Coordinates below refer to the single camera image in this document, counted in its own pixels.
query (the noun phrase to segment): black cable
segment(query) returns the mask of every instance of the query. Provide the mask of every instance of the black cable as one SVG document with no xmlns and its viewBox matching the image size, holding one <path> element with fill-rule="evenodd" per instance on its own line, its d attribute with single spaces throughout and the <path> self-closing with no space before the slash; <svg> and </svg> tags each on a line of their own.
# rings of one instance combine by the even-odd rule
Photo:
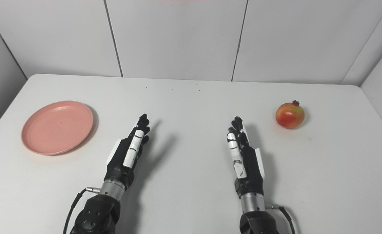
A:
<svg viewBox="0 0 382 234">
<path fill-rule="evenodd" d="M 283 213 L 285 218 L 288 220 L 289 226 L 291 226 L 292 234 L 295 234 L 295 229 L 294 229 L 294 225 L 292 224 L 291 216 L 289 216 L 288 212 L 286 211 L 286 209 L 283 206 L 279 206 L 279 210 Z"/>
<path fill-rule="evenodd" d="M 77 205 L 80 198 L 83 196 L 83 193 L 87 191 L 85 188 L 77 194 L 74 201 L 72 202 L 71 208 L 69 209 L 68 216 L 66 217 L 65 225 L 63 227 L 62 234 L 66 234 L 66 229 L 68 228 L 69 218 L 71 218 L 72 211 L 74 210 L 75 206 Z"/>
</svg>

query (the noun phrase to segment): robotic arm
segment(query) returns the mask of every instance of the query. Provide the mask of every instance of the robotic arm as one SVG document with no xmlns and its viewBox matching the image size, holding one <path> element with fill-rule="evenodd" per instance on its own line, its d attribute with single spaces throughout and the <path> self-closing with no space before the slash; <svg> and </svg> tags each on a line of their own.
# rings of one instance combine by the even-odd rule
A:
<svg viewBox="0 0 382 234">
<path fill-rule="evenodd" d="M 263 189 L 265 174 L 260 150 L 250 146 L 240 117 L 235 117 L 231 125 L 227 141 L 237 175 L 234 185 L 243 211 L 240 217 L 240 233 L 279 234 L 275 219 L 265 211 Z"/>
<path fill-rule="evenodd" d="M 142 154 L 143 145 L 149 140 L 146 136 L 150 131 L 148 125 L 148 117 L 143 114 L 129 136 L 117 140 L 109 156 L 104 183 L 100 189 L 86 188 L 87 191 L 98 194 L 87 200 L 84 209 L 75 219 L 71 234 L 114 234 L 120 217 L 120 199 L 124 191 L 132 185 L 133 169 Z M 72 209 L 81 195 L 82 193 L 78 194 Z"/>
</svg>

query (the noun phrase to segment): white table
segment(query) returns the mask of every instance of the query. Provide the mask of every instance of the white table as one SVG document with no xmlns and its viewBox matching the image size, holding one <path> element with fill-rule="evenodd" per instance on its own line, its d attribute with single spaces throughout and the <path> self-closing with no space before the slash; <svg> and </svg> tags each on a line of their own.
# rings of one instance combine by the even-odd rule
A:
<svg viewBox="0 0 382 234">
<path fill-rule="evenodd" d="M 307 118 L 288 130 L 274 114 L 293 99 Z M 28 151 L 23 124 L 60 100 L 89 105 L 96 130 L 61 156 Z M 118 233 L 239 233 L 226 141 L 236 115 L 261 147 L 266 202 L 288 207 L 298 233 L 382 233 L 382 120 L 356 86 L 45 74 L 29 79 L 0 120 L 0 233 L 62 232 L 76 193 L 101 186 L 116 139 L 142 113 L 151 120 L 151 141 L 122 198 Z M 289 233 L 284 217 L 271 213 L 280 233 Z"/>
</svg>

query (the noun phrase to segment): pink plate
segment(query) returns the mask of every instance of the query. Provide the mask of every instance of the pink plate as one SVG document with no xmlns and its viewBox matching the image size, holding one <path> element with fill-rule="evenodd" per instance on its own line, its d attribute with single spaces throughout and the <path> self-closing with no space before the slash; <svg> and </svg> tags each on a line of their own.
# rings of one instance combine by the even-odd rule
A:
<svg viewBox="0 0 382 234">
<path fill-rule="evenodd" d="M 62 154 L 84 141 L 92 127 L 93 113 L 87 105 L 55 102 L 30 116 L 23 126 L 22 141 L 38 154 Z"/>
</svg>

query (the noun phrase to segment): white finger segment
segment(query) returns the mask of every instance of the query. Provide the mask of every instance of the white finger segment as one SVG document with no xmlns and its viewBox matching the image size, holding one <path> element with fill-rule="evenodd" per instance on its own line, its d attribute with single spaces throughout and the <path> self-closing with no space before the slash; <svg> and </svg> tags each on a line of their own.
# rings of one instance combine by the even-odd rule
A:
<svg viewBox="0 0 382 234">
<path fill-rule="evenodd" d="M 126 157 L 124 158 L 123 166 L 132 168 L 136 159 L 136 155 L 138 154 L 143 136 L 144 132 L 142 130 L 136 130 L 132 142 L 130 143 L 129 149 L 127 150 Z"/>
<path fill-rule="evenodd" d="M 243 157 L 240 154 L 239 146 L 237 145 L 236 136 L 233 133 L 227 134 L 228 148 L 230 149 L 233 167 L 236 171 L 238 179 L 246 178 L 246 169 L 243 166 Z"/>
</svg>

